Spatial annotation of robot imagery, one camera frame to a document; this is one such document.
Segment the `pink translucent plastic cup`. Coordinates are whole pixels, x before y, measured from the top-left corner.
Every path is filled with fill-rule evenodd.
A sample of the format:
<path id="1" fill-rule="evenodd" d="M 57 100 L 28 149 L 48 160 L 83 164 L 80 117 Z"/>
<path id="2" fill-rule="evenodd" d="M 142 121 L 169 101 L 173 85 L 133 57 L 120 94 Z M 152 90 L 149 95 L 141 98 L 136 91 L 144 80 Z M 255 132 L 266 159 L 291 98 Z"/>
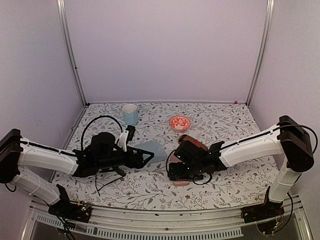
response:
<path id="1" fill-rule="evenodd" d="M 177 157 L 175 157 L 173 153 L 169 157 L 169 162 L 170 163 L 182 163 L 182 161 L 179 160 Z M 187 180 L 175 180 L 175 181 L 172 180 L 172 184 L 175 187 L 185 187 L 185 186 L 188 186 L 190 184 L 190 182 Z"/>

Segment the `blue cleaning cloth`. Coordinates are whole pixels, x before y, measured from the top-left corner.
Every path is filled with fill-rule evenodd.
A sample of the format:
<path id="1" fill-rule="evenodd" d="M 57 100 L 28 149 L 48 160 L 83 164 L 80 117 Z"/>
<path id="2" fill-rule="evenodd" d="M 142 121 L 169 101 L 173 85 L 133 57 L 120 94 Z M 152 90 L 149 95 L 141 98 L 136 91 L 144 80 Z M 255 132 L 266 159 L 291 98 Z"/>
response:
<path id="1" fill-rule="evenodd" d="M 134 147 L 137 149 L 142 149 L 142 150 L 154 153 L 154 157 L 148 162 L 148 164 L 154 164 L 157 162 L 164 161 L 168 157 L 165 151 L 165 147 L 153 140 L 143 142 L 143 143 L 138 143 Z"/>

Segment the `brown striped glasses case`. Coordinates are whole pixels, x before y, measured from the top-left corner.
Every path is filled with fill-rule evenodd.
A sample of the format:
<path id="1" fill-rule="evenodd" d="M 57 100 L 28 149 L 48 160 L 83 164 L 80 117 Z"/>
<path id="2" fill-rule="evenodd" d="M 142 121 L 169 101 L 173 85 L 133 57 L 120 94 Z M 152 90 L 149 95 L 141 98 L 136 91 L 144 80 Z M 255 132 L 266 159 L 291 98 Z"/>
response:
<path id="1" fill-rule="evenodd" d="M 204 149 L 205 151 L 208 151 L 208 147 L 206 145 L 204 145 L 202 142 L 196 140 L 195 138 L 193 138 L 192 136 L 189 136 L 187 134 L 183 134 L 179 137 L 178 139 L 178 143 L 181 144 L 183 141 L 190 141 L 191 143 L 193 143 L 194 145 L 196 145 L 199 148 Z"/>

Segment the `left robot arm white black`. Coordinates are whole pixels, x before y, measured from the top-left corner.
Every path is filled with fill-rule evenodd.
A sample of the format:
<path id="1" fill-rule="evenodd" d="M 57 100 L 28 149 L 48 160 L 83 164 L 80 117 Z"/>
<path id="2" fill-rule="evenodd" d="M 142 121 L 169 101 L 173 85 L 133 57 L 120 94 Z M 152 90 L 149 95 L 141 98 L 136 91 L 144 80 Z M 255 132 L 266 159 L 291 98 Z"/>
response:
<path id="1" fill-rule="evenodd" d="M 133 132 L 125 130 L 119 140 L 109 132 L 91 138 L 84 150 L 63 150 L 41 145 L 21 136 L 19 129 L 11 129 L 0 140 L 0 182 L 18 186 L 35 195 L 63 216 L 74 213 L 63 187 L 53 185 L 29 170 L 29 166 L 54 170 L 76 178 L 86 178 L 119 166 L 143 168 L 154 156 L 153 152 L 130 147 Z"/>

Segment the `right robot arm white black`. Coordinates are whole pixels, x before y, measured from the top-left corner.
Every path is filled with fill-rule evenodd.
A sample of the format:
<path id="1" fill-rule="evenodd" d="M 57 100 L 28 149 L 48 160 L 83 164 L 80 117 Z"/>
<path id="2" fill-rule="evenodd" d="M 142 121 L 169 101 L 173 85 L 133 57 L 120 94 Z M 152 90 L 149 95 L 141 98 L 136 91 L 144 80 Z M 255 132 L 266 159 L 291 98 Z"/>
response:
<path id="1" fill-rule="evenodd" d="M 218 141 L 210 147 L 188 135 L 179 139 L 179 146 L 170 155 L 177 162 L 166 162 L 167 176 L 171 181 L 195 181 L 210 177 L 239 163 L 256 158 L 284 155 L 284 162 L 274 183 L 268 187 L 264 203 L 258 205 L 262 218 L 269 218 L 283 204 L 289 190 L 300 175 L 310 170 L 318 145 L 312 145 L 310 134 L 314 130 L 298 124 L 288 115 L 270 128 L 251 136 L 227 143 Z"/>

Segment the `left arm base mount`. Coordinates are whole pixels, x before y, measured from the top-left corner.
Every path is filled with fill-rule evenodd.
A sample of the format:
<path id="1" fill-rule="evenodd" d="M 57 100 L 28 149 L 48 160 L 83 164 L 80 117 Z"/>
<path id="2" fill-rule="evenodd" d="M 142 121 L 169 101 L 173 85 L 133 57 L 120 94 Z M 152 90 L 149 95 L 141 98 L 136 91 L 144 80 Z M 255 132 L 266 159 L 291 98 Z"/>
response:
<path id="1" fill-rule="evenodd" d="M 48 213 L 63 219 L 88 223 L 92 213 L 91 203 L 72 203 L 65 188 L 59 184 L 56 187 L 59 191 L 59 201 L 49 205 Z"/>

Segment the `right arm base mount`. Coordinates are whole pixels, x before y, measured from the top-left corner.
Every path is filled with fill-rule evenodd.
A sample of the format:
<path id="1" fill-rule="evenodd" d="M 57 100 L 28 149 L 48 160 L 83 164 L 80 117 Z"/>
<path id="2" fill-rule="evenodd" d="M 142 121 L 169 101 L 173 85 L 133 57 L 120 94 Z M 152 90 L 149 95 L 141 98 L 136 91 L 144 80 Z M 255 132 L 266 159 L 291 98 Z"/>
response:
<path id="1" fill-rule="evenodd" d="M 265 235 L 272 235 L 276 232 L 285 213 L 283 202 L 274 203 L 270 201 L 269 191 L 270 187 L 268 187 L 266 190 L 263 203 L 241 208 L 241 217 L 245 223 L 252 223 L 269 218 L 279 217 L 279 220 L 273 219 L 269 222 L 257 224 L 257 229 Z"/>

